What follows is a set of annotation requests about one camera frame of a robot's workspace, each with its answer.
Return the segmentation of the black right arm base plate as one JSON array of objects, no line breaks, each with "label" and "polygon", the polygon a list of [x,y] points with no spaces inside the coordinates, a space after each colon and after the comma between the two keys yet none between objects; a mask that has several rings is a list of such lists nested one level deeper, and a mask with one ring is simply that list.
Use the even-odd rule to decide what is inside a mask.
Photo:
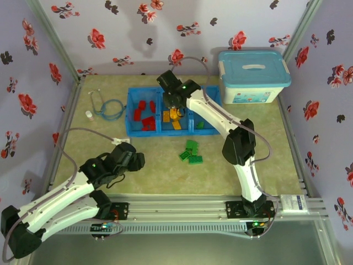
[{"label": "black right arm base plate", "polygon": [[226,202],[227,219],[268,219],[275,216],[275,207],[272,201],[266,201],[262,206],[256,208],[243,201]]}]

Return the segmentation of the white label card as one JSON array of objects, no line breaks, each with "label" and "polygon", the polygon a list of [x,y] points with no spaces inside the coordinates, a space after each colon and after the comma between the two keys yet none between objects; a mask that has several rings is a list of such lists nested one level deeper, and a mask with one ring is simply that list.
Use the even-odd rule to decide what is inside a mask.
[{"label": "white label card", "polygon": [[280,195],[284,213],[307,213],[308,207],[304,195]]}]

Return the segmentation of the yellow lego brick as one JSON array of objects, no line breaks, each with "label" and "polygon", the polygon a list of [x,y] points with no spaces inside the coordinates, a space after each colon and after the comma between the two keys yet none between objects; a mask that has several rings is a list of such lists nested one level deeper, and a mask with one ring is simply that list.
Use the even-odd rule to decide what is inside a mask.
[{"label": "yellow lego brick", "polygon": [[169,110],[169,116],[172,121],[177,121],[184,117],[179,108],[171,108]]}]

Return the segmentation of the blue storage box lid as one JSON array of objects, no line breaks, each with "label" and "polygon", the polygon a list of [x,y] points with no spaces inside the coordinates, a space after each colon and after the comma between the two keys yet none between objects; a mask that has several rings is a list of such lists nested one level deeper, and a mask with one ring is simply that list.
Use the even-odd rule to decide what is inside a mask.
[{"label": "blue storage box lid", "polygon": [[[260,64],[262,70],[244,70],[243,65]],[[290,72],[278,51],[222,51],[218,55],[220,79],[228,88],[284,88],[291,84]]]}]

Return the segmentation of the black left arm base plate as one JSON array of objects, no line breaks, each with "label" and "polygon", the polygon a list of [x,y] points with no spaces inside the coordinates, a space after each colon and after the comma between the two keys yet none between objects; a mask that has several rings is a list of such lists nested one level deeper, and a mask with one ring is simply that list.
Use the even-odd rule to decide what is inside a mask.
[{"label": "black left arm base plate", "polygon": [[121,220],[127,220],[128,214],[129,214],[129,203],[127,202],[112,203],[107,219],[115,222],[119,222]]}]

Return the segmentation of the white plastic storage box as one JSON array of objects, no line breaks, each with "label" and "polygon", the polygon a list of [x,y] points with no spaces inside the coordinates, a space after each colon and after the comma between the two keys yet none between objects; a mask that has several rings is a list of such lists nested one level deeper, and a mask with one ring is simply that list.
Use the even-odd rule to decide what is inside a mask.
[{"label": "white plastic storage box", "polygon": [[285,88],[228,88],[219,76],[222,101],[225,104],[271,103]]}]

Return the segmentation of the small circuit board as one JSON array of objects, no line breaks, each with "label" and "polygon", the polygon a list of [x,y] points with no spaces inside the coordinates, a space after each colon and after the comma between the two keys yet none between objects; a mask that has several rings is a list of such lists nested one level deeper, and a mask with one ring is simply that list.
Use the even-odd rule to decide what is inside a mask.
[{"label": "small circuit board", "polygon": [[112,232],[116,226],[110,222],[91,224],[91,232]]},{"label": "small circuit board", "polygon": [[267,221],[252,221],[252,222],[247,222],[247,229],[252,230],[256,228],[266,228],[268,225]]}]

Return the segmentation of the blue three-compartment bin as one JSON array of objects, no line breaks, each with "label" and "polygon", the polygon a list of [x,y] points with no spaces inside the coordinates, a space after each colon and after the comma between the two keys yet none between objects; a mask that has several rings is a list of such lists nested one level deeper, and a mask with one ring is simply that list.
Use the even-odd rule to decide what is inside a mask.
[{"label": "blue three-compartment bin", "polygon": [[[163,122],[163,111],[168,110],[163,103],[163,90],[160,87],[129,88],[127,93],[127,106],[125,114],[126,133],[129,137],[162,137],[162,136],[194,136],[194,135],[218,135],[219,132],[204,118],[193,111],[186,109],[186,116],[179,120],[181,130],[174,130],[171,122]],[[141,121],[134,121],[134,110],[138,109],[140,100],[146,101],[146,109],[142,110],[141,120],[149,116],[155,118],[155,131],[142,131],[144,127]],[[152,113],[149,102],[154,101],[156,112]],[[203,121],[204,128],[198,130],[196,124]]]}]

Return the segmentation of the blue stethoscope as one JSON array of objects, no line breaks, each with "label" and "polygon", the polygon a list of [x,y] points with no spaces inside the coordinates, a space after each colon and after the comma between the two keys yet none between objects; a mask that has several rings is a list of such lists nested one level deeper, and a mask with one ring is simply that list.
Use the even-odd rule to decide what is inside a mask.
[{"label": "blue stethoscope", "polygon": [[[100,109],[98,110],[95,105],[94,105],[94,100],[93,100],[93,95],[97,94],[100,98],[101,101],[101,106]],[[88,95],[90,97],[91,105],[93,108],[93,113],[97,116],[100,116],[106,121],[117,121],[119,120],[122,116],[124,111],[126,110],[126,105],[124,105],[120,100],[118,99],[109,99],[109,100],[104,100],[103,96],[101,94],[100,89],[95,89],[90,92],[88,92]],[[117,103],[120,106],[120,110],[114,114],[106,114],[107,111],[107,106],[110,103]]]}]

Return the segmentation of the grey metal panel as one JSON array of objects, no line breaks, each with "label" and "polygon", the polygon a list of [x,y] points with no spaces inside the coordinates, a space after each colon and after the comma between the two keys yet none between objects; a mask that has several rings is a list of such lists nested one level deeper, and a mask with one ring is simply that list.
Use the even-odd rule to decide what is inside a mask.
[{"label": "grey metal panel", "polygon": [[54,236],[29,265],[340,265],[316,235],[286,233],[246,240],[217,234]]}]

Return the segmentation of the wide aluminium base rail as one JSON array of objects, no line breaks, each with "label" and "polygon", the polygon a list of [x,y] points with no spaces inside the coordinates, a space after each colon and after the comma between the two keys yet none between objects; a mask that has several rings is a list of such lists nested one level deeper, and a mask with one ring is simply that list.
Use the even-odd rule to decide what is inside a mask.
[{"label": "wide aluminium base rail", "polygon": [[225,195],[109,195],[114,203],[129,204],[127,222],[227,222],[268,220],[268,214],[246,218],[241,214],[230,219],[229,202],[240,197]]}]

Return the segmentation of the aluminium side rail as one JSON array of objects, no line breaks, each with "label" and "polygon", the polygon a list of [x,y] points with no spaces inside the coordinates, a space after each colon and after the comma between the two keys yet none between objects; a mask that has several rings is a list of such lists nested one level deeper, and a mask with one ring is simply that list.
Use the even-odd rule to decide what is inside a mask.
[{"label": "aluminium side rail", "polygon": [[[84,78],[81,78],[79,82],[76,83],[72,88],[71,94],[69,95],[69,99],[66,104],[66,110],[64,112],[64,116],[58,130],[60,134],[65,130],[69,129],[71,126],[74,111],[76,109],[76,105],[77,105],[83,84],[84,84]],[[44,179],[44,185],[41,190],[41,195],[44,195],[45,193],[51,190],[52,185],[54,184],[54,181],[55,181],[55,176],[60,164],[61,156],[62,156],[62,153],[61,153],[60,147],[58,146],[58,144],[56,144],[52,158],[47,168],[47,175]]]},{"label": "aluminium side rail", "polygon": [[291,126],[291,123],[290,123],[290,120],[289,120],[289,117],[287,114],[287,110],[285,108],[285,105],[284,105],[284,102],[283,102],[281,96],[278,96],[277,102],[278,102],[280,114],[282,117],[282,121],[284,124],[286,136],[288,139],[288,144],[290,147],[292,159],[293,159],[294,166],[295,166],[295,169],[297,172],[299,185],[301,187],[303,194],[308,198],[312,198],[313,192],[310,187],[310,184],[307,183],[307,181],[306,181],[306,173],[304,171],[304,166],[302,164],[301,155],[299,153],[298,146],[297,146],[296,139],[295,139],[295,135],[293,133],[292,126]]}]

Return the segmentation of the aluminium frame post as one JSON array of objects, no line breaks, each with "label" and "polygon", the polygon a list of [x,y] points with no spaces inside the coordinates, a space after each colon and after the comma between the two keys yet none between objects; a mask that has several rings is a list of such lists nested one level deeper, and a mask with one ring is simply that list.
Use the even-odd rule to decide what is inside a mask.
[{"label": "aluminium frame post", "polygon": [[306,9],[303,13],[301,20],[291,38],[291,41],[286,48],[283,58],[286,63],[289,63],[290,59],[292,58],[297,46],[299,45],[301,39],[303,38],[307,28],[309,27],[310,23],[312,22],[315,14],[317,13],[319,7],[323,3],[323,0],[309,0],[306,6]]},{"label": "aluminium frame post", "polygon": [[64,61],[67,69],[71,73],[74,81],[76,84],[80,83],[81,78],[77,74],[74,65],[66,52],[60,38],[58,37],[55,28],[53,27],[53,24],[50,22],[49,17],[45,13],[42,5],[40,4],[39,0],[25,0],[29,8],[31,9],[32,13],[36,16],[38,19],[39,23],[42,25],[44,28],[44,31],[48,37],[48,39],[51,41],[52,45],[54,46],[55,50],[59,54],[60,58]]}]

